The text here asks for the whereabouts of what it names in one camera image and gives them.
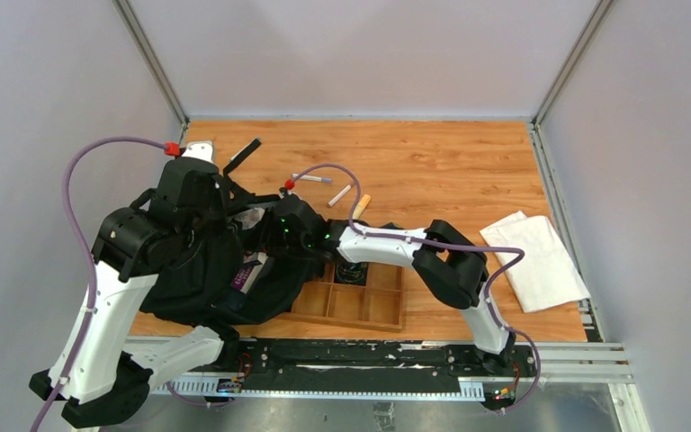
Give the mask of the dark floral Little Women book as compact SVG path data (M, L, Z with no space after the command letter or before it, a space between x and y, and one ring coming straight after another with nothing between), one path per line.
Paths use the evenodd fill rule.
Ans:
M265 216L265 209L256 207L238 213L235 220L239 223L242 230L251 230Z

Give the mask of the black fabric backpack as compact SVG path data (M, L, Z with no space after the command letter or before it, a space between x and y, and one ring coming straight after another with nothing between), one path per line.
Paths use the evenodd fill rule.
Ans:
M253 139L241 149L244 160L261 144L260 139ZM256 227L242 230L235 216L294 195L285 190L267 195L250 193L230 177L244 160L229 161L220 173L229 191L223 230L208 232L185 259L160 273L142 306L146 313L190 326L261 324L285 313L302 286L323 270L326 262L269 256L269 266L248 293L231 288L244 255L258 252Z

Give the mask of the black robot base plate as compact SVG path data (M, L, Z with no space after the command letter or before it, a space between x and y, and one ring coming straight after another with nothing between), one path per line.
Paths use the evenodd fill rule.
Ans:
M534 352L514 345L511 365L488 368L471 342L258 338L240 340L200 373L238 378L250 391L451 393L462 378L523 383L538 376Z

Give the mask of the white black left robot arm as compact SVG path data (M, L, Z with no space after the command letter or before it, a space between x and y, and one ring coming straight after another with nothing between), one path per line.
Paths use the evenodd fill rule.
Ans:
M141 309L160 305L196 318L242 260L211 143L162 149L168 161L157 187L108 215L94 243L83 245L84 301L56 363L30 379L46 406L63 402L62 418L77 429L130 419L151 392L193 368L227 372L238 364L238 345L202 325L159 346L124 348Z

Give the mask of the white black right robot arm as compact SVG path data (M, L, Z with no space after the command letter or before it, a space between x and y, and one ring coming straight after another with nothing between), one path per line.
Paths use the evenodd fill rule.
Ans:
M496 277L488 269L488 249L445 220L420 229L375 228L354 219L325 219L290 195L264 216L257 245L273 256L412 269L439 302L461 312L483 372L501 375L514 363L516 334L491 295Z

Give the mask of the purple treehouse book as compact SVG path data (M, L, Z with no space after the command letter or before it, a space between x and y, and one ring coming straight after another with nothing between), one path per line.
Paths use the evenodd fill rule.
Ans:
M265 252L244 255L243 263L231 281L231 288L241 293L248 293L269 266L269 257Z

